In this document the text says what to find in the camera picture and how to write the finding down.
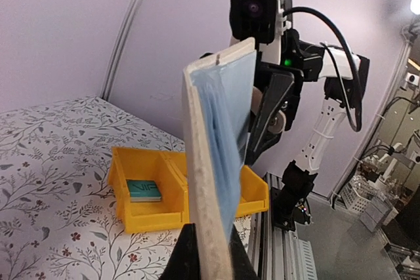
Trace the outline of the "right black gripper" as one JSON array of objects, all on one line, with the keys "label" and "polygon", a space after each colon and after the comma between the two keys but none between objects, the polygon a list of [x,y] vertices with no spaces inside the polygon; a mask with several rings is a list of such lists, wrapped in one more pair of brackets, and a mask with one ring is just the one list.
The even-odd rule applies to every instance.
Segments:
[{"label": "right black gripper", "polygon": [[249,137],[245,164],[253,165],[260,155],[281,138],[268,131],[268,127],[279,111],[285,114],[284,131],[291,129],[300,102],[304,73],[296,68],[257,62],[255,86],[262,92],[262,100],[255,115]]}]

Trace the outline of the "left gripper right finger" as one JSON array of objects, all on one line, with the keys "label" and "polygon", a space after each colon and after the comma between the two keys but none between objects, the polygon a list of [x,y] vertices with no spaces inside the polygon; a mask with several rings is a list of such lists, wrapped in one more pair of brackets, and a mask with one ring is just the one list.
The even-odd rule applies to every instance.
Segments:
[{"label": "left gripper right finger", "polygon": [[257,280],[258,276],[250,263],[235,226],[232,226],[229,246],[234,280]]}]

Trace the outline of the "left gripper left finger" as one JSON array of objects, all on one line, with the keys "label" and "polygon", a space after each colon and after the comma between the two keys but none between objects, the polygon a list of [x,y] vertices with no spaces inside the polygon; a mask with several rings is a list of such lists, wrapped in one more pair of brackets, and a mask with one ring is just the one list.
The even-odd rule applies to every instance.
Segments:
[{"label": "left gripper left finger", "polygon": [[162,280],[199,280],[200,259],[195,224],[183,225]]}]

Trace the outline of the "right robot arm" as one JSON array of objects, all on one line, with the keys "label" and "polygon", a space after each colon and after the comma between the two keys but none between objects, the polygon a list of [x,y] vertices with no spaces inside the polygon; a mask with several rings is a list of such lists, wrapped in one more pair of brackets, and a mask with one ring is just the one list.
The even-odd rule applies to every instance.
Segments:
[{"label": "right robot arm", "polygon": [[280,141],[297,118],[304,117],[299,109],[303,85],[323,80],[320,104],[308,123],[300,123],[307,128],[308,140],[286,166],[283,186],[273,193],[271,201],[273,225],[293,231],[295,209],[313,190],[326,149],[340,124],[349,119],[353,129],[361,129],[370,60],[346,52],[344,47],[304,42],[295,29],[287,30],[281,40],[279,59],[272,62],[263,52],[257,58],[257,99],[245,163],[253,165]]}]

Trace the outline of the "teal VIP card stack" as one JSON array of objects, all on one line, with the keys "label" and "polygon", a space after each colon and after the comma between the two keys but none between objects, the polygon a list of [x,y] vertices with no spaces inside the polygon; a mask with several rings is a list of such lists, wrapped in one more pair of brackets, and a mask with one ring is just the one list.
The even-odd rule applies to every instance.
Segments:
[{"label": "teal VIP card stack", "polygon": [[128,180],[130,202],[159,202],[162,199],[158,185],[153,180]]}]

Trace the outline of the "yellow three-compartment bin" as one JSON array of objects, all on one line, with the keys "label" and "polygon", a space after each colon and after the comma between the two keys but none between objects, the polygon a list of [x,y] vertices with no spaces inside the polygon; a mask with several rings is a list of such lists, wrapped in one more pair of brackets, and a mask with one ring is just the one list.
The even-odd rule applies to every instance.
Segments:
[{"label": "yellow three-compartment bin", "polygon": [[178,229],[189,221],[184,153],[114,147],[108,183],[126,233]]}]

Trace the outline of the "white perforated basket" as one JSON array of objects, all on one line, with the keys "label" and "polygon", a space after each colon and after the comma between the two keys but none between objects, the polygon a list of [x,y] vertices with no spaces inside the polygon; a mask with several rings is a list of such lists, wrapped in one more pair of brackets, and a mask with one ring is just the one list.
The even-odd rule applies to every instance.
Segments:
[{"label": "white perforated basket", "polygon": [[378,192],[363,176],[355,175],[343,186],[340,196],[350,212],[362,214]]}]

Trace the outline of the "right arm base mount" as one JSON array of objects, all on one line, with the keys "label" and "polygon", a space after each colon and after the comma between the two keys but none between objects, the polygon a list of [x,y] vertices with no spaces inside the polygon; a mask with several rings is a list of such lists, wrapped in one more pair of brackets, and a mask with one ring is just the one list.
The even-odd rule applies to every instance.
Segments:
[{"label": "right arm base mount", "polygon": [[281,189],[270,190],[272,225],[286,231],[295,231],[293,211],[301,199],[306,199],[314,187],[318,174],[301,169],[295,160],[286,167]]}]

